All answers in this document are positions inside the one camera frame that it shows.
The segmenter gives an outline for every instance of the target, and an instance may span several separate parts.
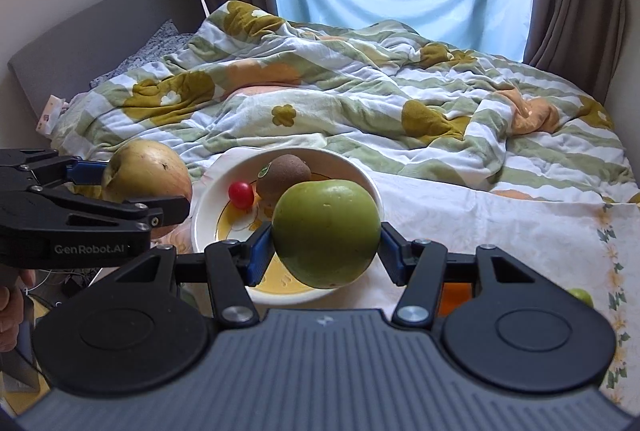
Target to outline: striped blanket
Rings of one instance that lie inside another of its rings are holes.
[[[133,137],[174,148],[194,180],[229,148],[314,146],[515,198],[639,193],[607,112],[568,81],[397,21],[295,24],[241,2],[181,50],[75,98],[52,146],[108,160]]]

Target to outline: red cherry tomato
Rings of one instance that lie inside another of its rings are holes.
[[[228,193],[229,200],[238,209],[248,209],[254,205],[254,188],[247,182],[233,182]]]

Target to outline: gray headboard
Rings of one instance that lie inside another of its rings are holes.
[[[104,0],[63,21],[9,61],[39,116],[50,95],[71,100],[116,68],[167,20],[180,33],[204,20],[201,0]]]

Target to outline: bowl rim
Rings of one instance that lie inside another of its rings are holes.
[[[365,171],[361,166],[349,160],[347,157],[342,156],[339,153],[335,153],[334,151],[325,150],[323,148],[310,148],[306,146],[288,146],[284,148],[271,148],[268,150],[262,150],[259,148],[247,148],[247,149],[251,149],[252,154],[247,153],[244,158],[241,158],[240,160],[238,160],[238,162],[236,162],[235,164],[233,164],[233,166],[231,166],[225,172],[223,172],[223,174],[220,177],[214,178],[212,182],[210,182],[209,185],[207,185],[207,187],[202,192],[200,198],[198,199],[198,204],[196,206],[196,209],[194,210],[193,217],[191,220],[191,228],[190,228],[191,247],[193,249],[193,252],[204,252],[204,249],[200,249],[199,246],[197,245],[197,241],[196,241],[197,223],[196,222],[198,219],[198,215],[200,214],[202,201],[204,200],[205,196],[209,193],[209,190],[213,189],[218,183],[218,181],[222,179],[224,176],[227,176],[233,173],[235,169],[243,166],[246,163],[246,161],[251,160],[252,158],[256,158],[258,155],[264,155],[268,153],[282,154],[282,153],[291,152],[291,154],[295,154],[294,152],[296,150],[313,151],[313,152],[327,154],[332,158],[341,160],[342,162],[348,164],[348,166],[355,168],[358,174],[363,179],[363,181],[366,182],[367,186],[369,186],[370,188],[370,192],[372,193],[373,200],[376,203],[376,207],[378,208],[378,214],[380,215],[380,220],[384,220],[384,206],[382,202],[382,197],[380,196],[380,191],[378,190],[376,183],[373,182],[373,180],[369,177],[369,174],[367,173],[367,171]],[[327,296],[332,292],[338,290],[337,288],[312,289],[312,290],[307,290],[305,292],[300,292],[296,294],[271,294],[267,292],[261,292],[252,287],[245,287],[245,289],[247,290],[251,300],[254,303],[263,304],[263,305],[273,305],[273,306],[297,305],[300,303],[305,303],[305,302],[313,301],[316,299],[320,299],[321,297]]]

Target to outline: kiwi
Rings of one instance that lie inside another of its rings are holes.
[[[295,155],[281,155],[258,173],[255,191],[268,204],[275,205],[284,191],[300,182],[311,180],[311,170]]]

